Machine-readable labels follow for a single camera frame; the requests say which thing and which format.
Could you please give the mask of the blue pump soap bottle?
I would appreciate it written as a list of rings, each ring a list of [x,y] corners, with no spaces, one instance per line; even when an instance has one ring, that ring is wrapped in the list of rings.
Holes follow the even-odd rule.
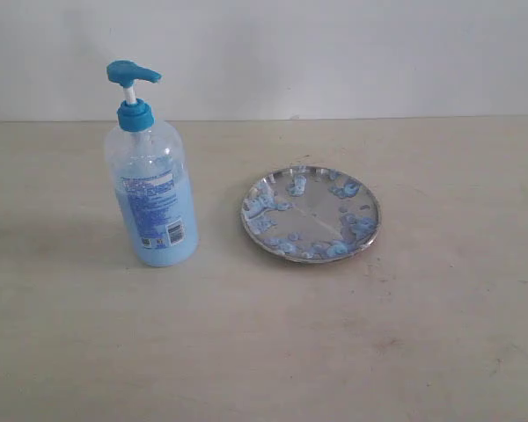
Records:
[[[148,266],[178,264],[199,242],[185,148],[176,128],[156,119],[135,94],[136,81],[156,83],[161,76],[125,60],[108,64],[106,74],[124,94],[104,148],[133,250]]]

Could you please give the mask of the round steel plate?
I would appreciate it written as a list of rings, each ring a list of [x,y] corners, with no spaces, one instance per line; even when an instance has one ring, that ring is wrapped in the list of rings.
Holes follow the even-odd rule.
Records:
[[[326,264],[369,248],[381,227],[373,192],[359,179],[300,164],[271,171],[240,207],[246,234],[264,251],[301,264]]]

